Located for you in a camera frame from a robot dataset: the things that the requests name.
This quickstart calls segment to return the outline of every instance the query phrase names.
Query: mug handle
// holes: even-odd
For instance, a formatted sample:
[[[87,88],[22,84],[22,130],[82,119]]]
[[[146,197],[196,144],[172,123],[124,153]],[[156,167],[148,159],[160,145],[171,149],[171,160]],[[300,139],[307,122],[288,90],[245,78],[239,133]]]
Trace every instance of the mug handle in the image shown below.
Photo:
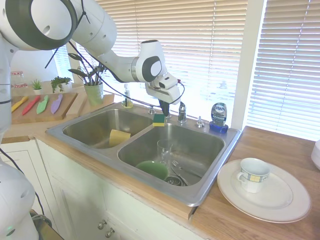
[[[241,182],[241,183],[245,183],[245,181],[243,181],[241,178],[241,176],[244,175],[244,173],[241,171],[236,175],[236,179]]]

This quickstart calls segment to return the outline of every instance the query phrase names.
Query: white plate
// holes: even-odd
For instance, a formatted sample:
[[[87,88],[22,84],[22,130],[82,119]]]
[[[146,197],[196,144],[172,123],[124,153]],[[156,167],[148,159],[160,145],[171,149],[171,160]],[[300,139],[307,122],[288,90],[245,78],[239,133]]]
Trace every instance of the white plate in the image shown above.
[[[272,223],[292,223],[308,215],[310,196],[294,176],[269,164],[271,173],[262,190],[249,193],[236,178],[241,171],[240,162],[228,162],[217,178],[220,191],[233,206],[251,217]]]

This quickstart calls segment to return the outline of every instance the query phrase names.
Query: cabinet knob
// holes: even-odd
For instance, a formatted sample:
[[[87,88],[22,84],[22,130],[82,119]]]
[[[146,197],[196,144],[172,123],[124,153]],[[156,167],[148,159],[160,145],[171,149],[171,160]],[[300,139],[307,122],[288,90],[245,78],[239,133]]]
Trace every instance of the cabinet knob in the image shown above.
[[[98,229],[99,230],[104,229],[105,225],[107,225],[107,222],[106,222],[106,220],[103,219],[101,222],[99,222]]]
[[[115,230],[114,230],[112,227],[110,227],[110,230],[105,233],[105,237],[106,237],[107,239],[111,238],[111,236],[112,236],[112,234],[113,234],[114,232],[115,232]]]

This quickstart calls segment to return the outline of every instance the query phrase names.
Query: double sink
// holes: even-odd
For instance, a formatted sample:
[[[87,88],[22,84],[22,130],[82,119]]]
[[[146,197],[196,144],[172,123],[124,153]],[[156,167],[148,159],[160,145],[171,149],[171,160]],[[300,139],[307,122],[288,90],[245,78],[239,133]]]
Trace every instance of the double sink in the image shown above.
[[[153,117],[146,107],[134,105],[125,109],[121,103],[114,103],[50,128],[47,133],[188,206],[199,206],[241,132],[229,128],[225,134],[216,133],[208,123],[198,128],[196,120],[179,123],[176,116],[167,119],[164,127],[153,127]],[[109,147],[112,129],[131,133],[131,138]],[[173,142],[171,158],[180,166],[178,175],[193,175],[188,184],[172,185],[135,167],[141,162],[156,160],[157,142],[161,139]]]

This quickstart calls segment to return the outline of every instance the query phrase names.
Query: white blinds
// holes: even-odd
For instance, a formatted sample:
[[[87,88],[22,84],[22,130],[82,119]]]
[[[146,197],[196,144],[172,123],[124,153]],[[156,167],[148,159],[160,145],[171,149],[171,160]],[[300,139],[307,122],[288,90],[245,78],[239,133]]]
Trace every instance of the white blinds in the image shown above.
[[[268,0],[247,124],[320,139],[320,0]]]
[[[70,69],[70,62],[68,57],[67,46],[64,45],[58,49],[54,55],[54,62],[58,76],[60,78],[70,78],[72,82],[74,81],[72,73],[68,71]]]
[[[159,40],[168,71],[186,86],[188,114],[209,120],[222,101],[231,120],[248,0],[96,1],[116,23],[116,54],[137,56],[142,41]]]

